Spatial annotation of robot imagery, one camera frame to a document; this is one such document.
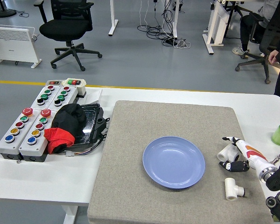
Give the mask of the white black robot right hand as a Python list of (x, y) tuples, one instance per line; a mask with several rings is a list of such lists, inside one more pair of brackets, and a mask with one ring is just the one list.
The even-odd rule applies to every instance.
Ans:
[(250, 168), (256, 170), (259, 179), (266, 180), (277, 171), (277, 167), (265, 156), (253, 148), (246, 141), (236, 137), (223, 137), (232, 143), (227, 145), (218, 154), (219, 164), (230, 172), (246, 172)]

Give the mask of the person's hand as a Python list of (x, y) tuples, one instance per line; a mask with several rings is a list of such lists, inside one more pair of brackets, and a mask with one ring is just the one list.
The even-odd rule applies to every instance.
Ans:
[(278, 59), (277, 59), (278, 53), (279, 52), (277, 50), (274, 50), (270, 53), (269, 58), (268, 58), (268, 61), (270, 64), (274, 64), (274, 63), (278, 62)]

